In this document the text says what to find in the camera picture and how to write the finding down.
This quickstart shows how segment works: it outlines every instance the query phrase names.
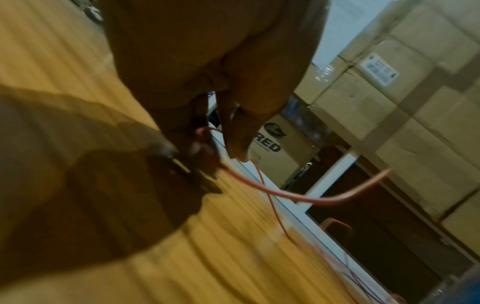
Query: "wood grain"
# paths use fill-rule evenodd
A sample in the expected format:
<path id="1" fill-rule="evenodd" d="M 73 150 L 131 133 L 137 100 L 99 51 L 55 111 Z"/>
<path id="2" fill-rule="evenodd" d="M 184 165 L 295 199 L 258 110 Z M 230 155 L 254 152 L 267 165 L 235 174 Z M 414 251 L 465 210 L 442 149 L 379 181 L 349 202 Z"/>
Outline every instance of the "wood grain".
<path id="1" fill-rule="evenodd" d="M 349 303 L 254 191 L 162 157 L 100 28 L 0 2 L 0 303 Z"/>

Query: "hand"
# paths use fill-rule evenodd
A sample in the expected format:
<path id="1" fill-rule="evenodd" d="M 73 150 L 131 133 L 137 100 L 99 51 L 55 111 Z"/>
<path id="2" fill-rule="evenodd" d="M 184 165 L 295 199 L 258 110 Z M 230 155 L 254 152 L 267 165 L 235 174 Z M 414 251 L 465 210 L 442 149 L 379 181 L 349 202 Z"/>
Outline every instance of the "hand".
<path id="1" fill-rule="evenodd" d="M 163 134 L 205 173 L 198 149 L 207 93 L 216 92 L 228 154 L 249 160 L 258 129 L 279 113 L 320 41 L 327 0 L 103 0 L 118 74 Z"/>

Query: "thin red wire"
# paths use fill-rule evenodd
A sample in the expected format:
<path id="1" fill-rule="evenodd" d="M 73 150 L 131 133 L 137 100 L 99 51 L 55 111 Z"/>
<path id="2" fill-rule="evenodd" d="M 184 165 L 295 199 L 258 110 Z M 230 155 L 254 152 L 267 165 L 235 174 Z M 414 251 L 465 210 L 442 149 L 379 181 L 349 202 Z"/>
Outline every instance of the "thin red wire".
<path id="1" fill-rule="evenodd" d="M 212 130 L 212 131 L 217 131 L 217 132 L 220 132 L 220 130 L 216 129 L 216 128 L 199 128 L 197 129 L 196 131 L 196 134 L 197 134 L 197 137 L 199 139 L 200 142 L 203 142 L 204 141 L 204 134 L 207 130 Z M 252 181 L 246 177 L 244 177 L 243 175 L 237 173 L 236 171 L 230 169 L 229 167 L 227 167 L 226 165 L 222 164 L 221 162 L 215 160 L 213 157 L 212 157 L 212 162 L 218 167 L 218 169 L 222 169 L 223 171 L 225 171 L 228 175 L 230 175 L 231 177 L 233 177 L 234 179 L 242 182 L 243 184 L 251 187 L 251 188 L 254 188 L 254 189 L 257 189 L 259 191 L 262 191 L 264 193 L 267 194 L 268 196 L 268 200 L 270 202 L 270 206 L 273 210 L 273 213 L 275 214 L 275 218 L 277 219 L 285 237 L 293 244 L 295 245 L 296 247 L 298 247 L 299 249 L 313 249 L 314 251 L 316 252 L 319 252 L 325 259 L 327 259 L 330 263 L 332 264 L 336 264 L 337 266 L 339 267 L 345 267 L 349 273 L 353 276 L 354 280 L 358 282 L 358 280 L 360 280 L 360 278 L 348 267 L 348 264 L 345 265 L 339 261 L 336 261 L 335 259 L 331 258 L 328 254 L 325 254 L 325 252 L 323 250 L 321 250 L 320 248 L 318 247 L 313 247 L 313 246 L 302 246 L 300 245 L 297 241 L 295 241 L 291 236 L 290 234 L 288 233 L 287 229 L 285 228 L 282 220 L 280 219 L 280 215 L 277 211 L 277 208 L 275 207 L 275 204 L 272 200 L 272 195 L 274 196 L 277 196 L 277 197 L 282 197 L 282 198 L 286 198 L 286 199 L 290 199 L 294 202 L 306 202 L 306 203 L 311 203 L 312 205 L 316 205 L 316 206 L 336 206 L 336 205 L 341 205 L 343 203 L 346 203 L 347 201 L 351 200 L 352 198 L 355 198 L 356 196 L 360 196 L 362 195 L 363 193 L 365 193 L 366 191 L 368 191 L 369 189 L 373 188 L 374 186 L 377 186 L 378 184 L 380 184 L 383 180 L 385 180 L 387 178 L 387 176 L 389 175 L 390 173 L 390 170 L 385 170 L 385 171 L 382 171 L 380 172 L 379 174 L 377 174 L 376 176 L 374 176 L 373 178 L 369 179 L 368 181 L 360 184 L 359 186 L 343 193 L 343 194 L 340 194 L 340 195 L 337 195 L 337 196 L 333 196 L 333 197 L 327 197 L 327 198 L 311 198 L 311 197 L 307 197 L 307 196 L 304 196 L 304 195 L 299 195 L 299 194 L 295 194 L 295 193 L 291 193 L 291 192 L 287 192 L 287 191 L 282 191 L 282 190 L 275 190 L 275 189 L 271 189 L 271 188 L 268 188 L 266 185 L 265 185 L 265 180 L 263 178 L 263 175 L 262 175 L 262 172 L 260 171 L 259 167 L 257 166 L 257 164 L 251 160 L 253 165 L 255 166 L 255 169 L 256 171 L 258 172 L 258 176 L 260 177 L 260 181 L 261 181 L 261 184 L 260 183 L 257 183 L 255 181 Z M 345 223 L 342 223 L 340 221 L 337 221 L 335 219 L 331 219 L 331 221 L 328 221 L 328 219 L 326 221 L 324 221 L 320 227 L 323 229 L 323 230 L 326 230 L 327 227 L 333 223 L 337 223 L 337 224 L 341 224 L 345 227 L 347 227 L 350 231 L 349 231 L 349 235 L 348 235 L 348 238 L 351 237 L 352 235 L 352 228 L 345 224 Z M 359 302 L 350 294 L 350 292 L 348 291 L 348 288 L 347 286 L 345 285 L 345 283 L 343 282 L 343 280 L 341 279 L 341 277 L 337 274 L 337 272 L 329 265 L 327 264 L 330 271 L 334 274 L 334 276 L 338 279 L 338 281 L 340 282 L 340 284 L 344 287 L 344 289 L 346 290 L 347 294 L 349 295 L 349 297 L 357 304 L 359 304 Z M 365 293 L 366 297 L 369 299 L 370 302 L 372 302 L 372 299 L 371 299 L 371 296 L 369 295 L 369 293 L 367 292 L 367 290 L 362 286 L 361 283 L 357 283 L 359 288 Z M 402 299 L 400 296 L 398 295 L 391 295 L 391 298 L 392 299 L 396 299 L 396 300 L 399 300 L 399 299 Z"/>

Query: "oval logo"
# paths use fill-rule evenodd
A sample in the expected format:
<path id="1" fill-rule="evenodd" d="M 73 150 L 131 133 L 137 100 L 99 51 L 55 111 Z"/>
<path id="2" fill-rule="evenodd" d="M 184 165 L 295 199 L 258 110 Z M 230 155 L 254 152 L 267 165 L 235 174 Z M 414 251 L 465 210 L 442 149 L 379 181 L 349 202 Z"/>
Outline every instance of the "oval logo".
<path id="1" fill-rule="evenodd" d="M 278 126 L 276 123 L 273 122 L 268 122 L 264 124 L 263 128 L 267 133 L 272 135 L 275 138 L 282 138 L 286 134 L 280 129 L 280 126 Z"/>

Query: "wooden table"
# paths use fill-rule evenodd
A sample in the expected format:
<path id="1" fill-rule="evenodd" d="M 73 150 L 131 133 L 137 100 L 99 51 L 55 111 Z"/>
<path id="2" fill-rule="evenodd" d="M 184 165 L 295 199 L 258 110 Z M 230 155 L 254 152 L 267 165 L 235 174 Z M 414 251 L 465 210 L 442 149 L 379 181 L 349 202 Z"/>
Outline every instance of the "wooden table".
<path id="1" fill-rule="evenodd" d="M 0 303 L 349 303 L 254 191 L 185 172 L 65 0 L 0 2 Z"/>

